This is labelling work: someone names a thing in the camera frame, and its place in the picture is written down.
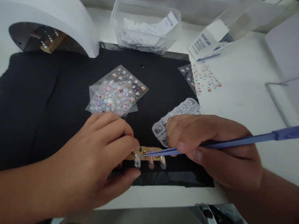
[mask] black cloth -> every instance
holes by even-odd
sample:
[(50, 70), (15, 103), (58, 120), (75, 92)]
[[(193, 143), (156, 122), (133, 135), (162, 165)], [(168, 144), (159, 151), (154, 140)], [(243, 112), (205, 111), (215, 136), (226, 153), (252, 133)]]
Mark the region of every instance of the black cloth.
[[(153, 124), (186, 98), (197, 100), (178, 70), (189, 61), (106, 49), (97, 58), (64, 51), (18, 53), (0, 77), (0, 168), (34, 163), (57, 152), (91, 115), (85, 110), (89, 86), (120, 64), (149, 88), (137, 102), (138, 112), (129, 113), (126, 121), (141, 146), (162, 147)], [(164, 171), (158, 162), (154, 170), (142, 162), (134, 185), (214, 186), (204, 169), (185, 155), (168, 156), (166, 163)], [(133, 166), (133, 161), (124, 161), (115, 174)]]

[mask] sticker backing sheet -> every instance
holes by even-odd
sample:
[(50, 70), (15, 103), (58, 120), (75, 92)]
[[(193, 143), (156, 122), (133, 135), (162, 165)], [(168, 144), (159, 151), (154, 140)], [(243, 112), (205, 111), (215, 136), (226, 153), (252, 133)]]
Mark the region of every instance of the sticker backing sheet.
[(90, 86), (90, 103), (86, 110), (91, 113), (112, 111), (119, 116), (137, 111), (136, 102), (148, 91), (140, 80), (122, 65), (109, 72)]

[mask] blue tweezers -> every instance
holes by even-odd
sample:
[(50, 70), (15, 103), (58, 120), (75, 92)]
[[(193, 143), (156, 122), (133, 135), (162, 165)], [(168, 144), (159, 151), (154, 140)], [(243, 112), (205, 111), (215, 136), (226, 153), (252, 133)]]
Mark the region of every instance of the blue tweezers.
[[(295, 138), (299, 138), (299, 126), (272, 131), (268, 134), (238, 138), (226, 142), (202, 143), (200, 146), (212, 148), (212, 149), (221, 149), (221, 148), (227, 148), (233, 146), (254, 144), (258, 142), (266, 142), (271, 140), (281, 141), (281, 140), (295, 139)], [(140, 156), (170, 156), (170, 155), (178, 155), (178, 154), (182, 154), (182, 153), (180, 153), (177, 150), (177, 148), (169, 148), (157, 152), (150, 152)]]

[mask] transparent sheet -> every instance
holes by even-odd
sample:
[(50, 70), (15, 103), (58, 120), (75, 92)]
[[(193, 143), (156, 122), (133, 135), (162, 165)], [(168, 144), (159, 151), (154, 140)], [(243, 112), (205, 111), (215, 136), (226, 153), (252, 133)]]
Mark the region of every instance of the transparent sheet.
[(187, 98), (179, 106), (175, 107), (166, 116), (162, 117), (160, 121), (154, 123), (152, 130), (156, 138), (165, 147), (168, 147), (168, 138), (166, 132), (166, 123), (169, 118), (180, 114), (201, 114), (199, 104), (192, 98)]
[[(116, 88), (117, 85), (115, 85), (115, 83), (119, 83), (117, 85), (120, 85), (122, 87), (122, 91), (125, 94), (124, 96), (118, 91), (119, 89)], [(105, 88), (107, 90), (112, 90), (113, 93), (108, 93), (107, 91), (105, 91)], [(90, 103), (86, 107), (86, 110), (90, 111), (91, 113), (104, 113), (111, 110), (117, 115), (124, 117), (127, 113), (138, 111), (136, 102), (148, 90), (149, 89), (128, 70), (126, 70), (126, 68), (124, 68), (122, 65), (119, 65), (99, 81), (97, 81), (94, 85), (89, 87)], [(119, 100), (110, 99), (111, 97), (115, 96), (114, 92), (118, 93)], [(119, 105), (117, 105), (116, 107), (111, 107), (109, 101), (113, 102), (113, 105)]]

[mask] clear plastic case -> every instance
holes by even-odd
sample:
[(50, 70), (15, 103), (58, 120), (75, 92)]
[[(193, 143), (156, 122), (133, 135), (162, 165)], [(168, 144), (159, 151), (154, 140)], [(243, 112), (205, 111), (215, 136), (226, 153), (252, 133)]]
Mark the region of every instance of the clear plastic case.
[(199, 104), (192, 98), (187, 98), (179, 106), (175, 107), (166, 116), (162, 117), (158, 122), (154, 123), (152, 130), (162, 145), (168, 147), (168, 139), (166, 133), (166, 123), (170, 117), (180, 114), (201, 114)]

